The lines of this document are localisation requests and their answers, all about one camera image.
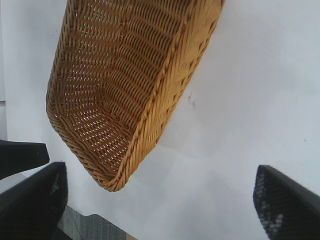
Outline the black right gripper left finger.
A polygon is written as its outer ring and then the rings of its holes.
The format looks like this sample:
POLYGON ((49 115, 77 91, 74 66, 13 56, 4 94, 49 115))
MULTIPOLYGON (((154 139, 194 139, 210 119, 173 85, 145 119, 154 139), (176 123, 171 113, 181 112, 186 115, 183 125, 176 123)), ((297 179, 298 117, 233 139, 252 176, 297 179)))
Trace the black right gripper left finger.
POLYGON ((2 240, 60 240, 68 202, 67 168, 54 162, 0 195, 2 240))

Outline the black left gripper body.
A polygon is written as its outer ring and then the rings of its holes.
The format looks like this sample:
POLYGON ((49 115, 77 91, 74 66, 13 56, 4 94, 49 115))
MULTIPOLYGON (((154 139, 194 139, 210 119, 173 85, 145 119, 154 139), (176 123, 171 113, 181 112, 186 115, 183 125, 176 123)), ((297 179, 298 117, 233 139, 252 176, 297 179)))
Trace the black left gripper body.
POLYGON ((0 140, 0 179, 48 164, 44 143, 0 140))

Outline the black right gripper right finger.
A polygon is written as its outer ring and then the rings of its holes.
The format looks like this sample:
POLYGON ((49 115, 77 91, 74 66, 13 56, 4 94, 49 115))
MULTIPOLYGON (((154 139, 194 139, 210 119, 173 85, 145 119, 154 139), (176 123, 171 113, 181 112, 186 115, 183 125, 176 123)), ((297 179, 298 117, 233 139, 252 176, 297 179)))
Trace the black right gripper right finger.
POLYGON ((320 197, 270 165, 259 165, 253 205, 270 240, 318 240, 320 197))

